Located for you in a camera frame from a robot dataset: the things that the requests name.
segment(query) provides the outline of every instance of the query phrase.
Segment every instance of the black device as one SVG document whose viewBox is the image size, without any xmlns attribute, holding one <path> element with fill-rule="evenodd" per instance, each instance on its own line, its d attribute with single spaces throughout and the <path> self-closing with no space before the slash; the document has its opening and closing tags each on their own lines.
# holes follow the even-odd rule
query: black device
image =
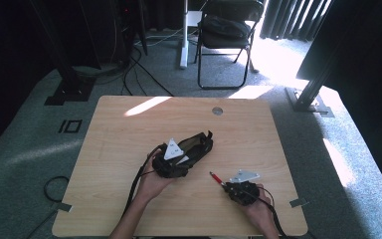
<svg viewBox="0 0 382 239">
<path fill-rule="evenodd" d="M 152 166 L 161 177 L 184 177 L 213 147 L 213 134 L 200 132 L 180 141 L 177 145 L 171 139 L 168 144 L 160 145 L 161 153 L 153 159 Z"/>
<path fill-rule="evenodd" d="M 222 186 L 233 201 L 243 206 L 253 204 L 260 196 L 260 190 L 254 182 L 226 182 Z"/>
</svg>

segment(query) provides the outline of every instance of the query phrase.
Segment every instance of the wooden table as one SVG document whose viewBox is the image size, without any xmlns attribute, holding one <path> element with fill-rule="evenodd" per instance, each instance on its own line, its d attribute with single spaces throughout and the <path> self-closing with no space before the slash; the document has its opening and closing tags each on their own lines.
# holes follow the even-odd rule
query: wooden table
<svg viewBox="0 0 382 239">
<path fill-rule="evenodd" d="M 215 115 L 213 108 L 222 109 Z M 209 171 L 224 181 L 239 169 L 259 173 L 288 235 L 307 226 L 268 103 L 259 100 L 102 97 L 71 176 L 53 233 L 107 236 L 117 223 L 140 165 L 158 144 L 210 130 L 214 145 L 188 175 L 148 205 L 137 236 L 259 235 Z"/>
</svg>

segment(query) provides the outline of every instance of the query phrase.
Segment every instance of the table leg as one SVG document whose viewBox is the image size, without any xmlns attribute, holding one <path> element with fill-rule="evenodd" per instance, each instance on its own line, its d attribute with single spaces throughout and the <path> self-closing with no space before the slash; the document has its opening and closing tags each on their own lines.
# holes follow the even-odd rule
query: table leg
<svg viewBox="0 0 382 239">
<path fill-rule="evenodd" d="M 181 52 L 181 69 L 187 68 L 188 62 L 188 0 L 184 0 L 184 26 L 183 26 L 183 42 L 182 42 L 182 52 Z"/>
</svg>

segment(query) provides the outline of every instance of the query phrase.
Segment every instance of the black chair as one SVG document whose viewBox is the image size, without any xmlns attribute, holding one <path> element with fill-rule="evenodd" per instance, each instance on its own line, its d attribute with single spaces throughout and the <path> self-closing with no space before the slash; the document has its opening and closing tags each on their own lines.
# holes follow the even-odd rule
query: black chair
<svg viewBox="0 0 382 239">
<path fill-rule="evenodd" d="M 263 3 L 257 0 L 208 0 L 202 9 L 201 21 L 198 27 L 198 86 L 204 90 L 235 90 L 244 85 L 247 79 L 248 67 L 251 61 L 251 49 L 254 32 L 264 12 Z M 238 54 L 202 53 L 207 49 L 239 49 Z M 247 63 L 244 79 L 235 86 L 205 87 L 201 84 L 201 60 L 203 55 L 238 55 L 238 61 L 243 50 L 247 52 Z"/>
</svg>

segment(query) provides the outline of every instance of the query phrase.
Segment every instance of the curtain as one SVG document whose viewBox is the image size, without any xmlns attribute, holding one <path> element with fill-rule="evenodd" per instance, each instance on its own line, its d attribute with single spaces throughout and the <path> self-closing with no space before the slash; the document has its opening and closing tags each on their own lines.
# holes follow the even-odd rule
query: curtain
<svg viewBox="0 0 382 239">
<path fill-rule="evenodd" d="M 312 41 L 332 0 L 268 0 L 260 37 Z"/>
</svg>

